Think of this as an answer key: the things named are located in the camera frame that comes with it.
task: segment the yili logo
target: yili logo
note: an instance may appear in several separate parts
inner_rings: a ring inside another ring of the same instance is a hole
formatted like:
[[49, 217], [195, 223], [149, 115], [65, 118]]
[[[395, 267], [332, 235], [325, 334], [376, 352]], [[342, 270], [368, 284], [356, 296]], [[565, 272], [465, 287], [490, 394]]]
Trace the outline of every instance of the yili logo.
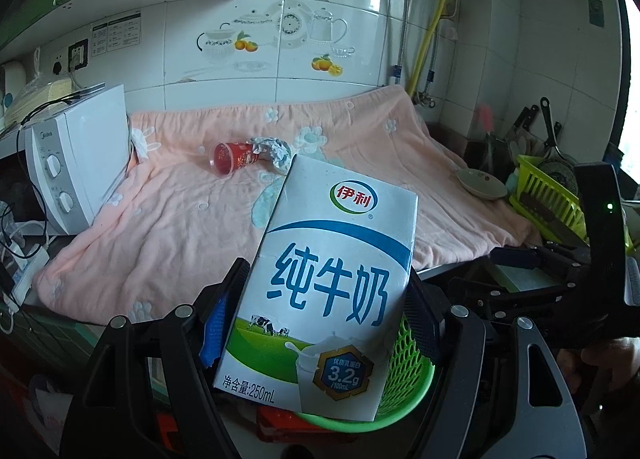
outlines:
[[378, 204], [378, 195], [362, 181], [342, 181], [334, 184], [329, 192], [331, 201], [348, 214], [364, 214]]

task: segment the human hand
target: human hand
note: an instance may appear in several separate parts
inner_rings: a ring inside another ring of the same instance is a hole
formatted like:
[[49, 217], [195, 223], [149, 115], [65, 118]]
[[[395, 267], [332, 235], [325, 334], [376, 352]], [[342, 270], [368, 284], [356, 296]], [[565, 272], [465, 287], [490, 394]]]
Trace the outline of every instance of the human hand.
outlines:
[[621, 389], [640, 369], [640, 338], [618, 338], [595, 343], [581, 352], [561, 349], [558, 367], [569, 391], [575, 394], [580, 388], [582, 376], [580, 363], [610, 369], [609, 391]]

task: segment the pink brush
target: pink brush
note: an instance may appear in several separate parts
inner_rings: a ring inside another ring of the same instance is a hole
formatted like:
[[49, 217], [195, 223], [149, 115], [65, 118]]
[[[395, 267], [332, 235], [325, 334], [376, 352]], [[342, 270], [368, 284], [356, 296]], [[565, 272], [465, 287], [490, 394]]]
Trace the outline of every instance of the pink brush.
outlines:
[[494, 113], [487, 104], [476, 107], [478, 120], [486, 137], [487, 168], [489, 174], [494, 173], [494, 147], [492, 147], [492, 132], [494, 132]]

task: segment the hexagonal badge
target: hexagonal badge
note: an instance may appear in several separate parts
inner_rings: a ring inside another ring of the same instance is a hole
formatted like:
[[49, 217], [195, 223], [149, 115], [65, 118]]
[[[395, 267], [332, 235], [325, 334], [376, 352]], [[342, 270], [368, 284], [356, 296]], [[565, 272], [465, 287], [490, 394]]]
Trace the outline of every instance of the hexagonal badge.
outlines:
[[360, 394], [369, 386], [373, 362], [353, 345], [320, 355], [314, 384], [332, 399]]

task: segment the red plastic cup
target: red plastic cup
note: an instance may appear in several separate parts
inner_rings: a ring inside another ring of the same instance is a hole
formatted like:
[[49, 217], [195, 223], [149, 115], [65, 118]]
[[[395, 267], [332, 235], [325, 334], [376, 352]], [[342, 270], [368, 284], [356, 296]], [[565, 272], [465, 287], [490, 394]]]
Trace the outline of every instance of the red plastic cup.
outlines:
[[258, 160], [252, 144], [217, 144], [209, 149], [209, 164], [222, 176], [247, 166]]

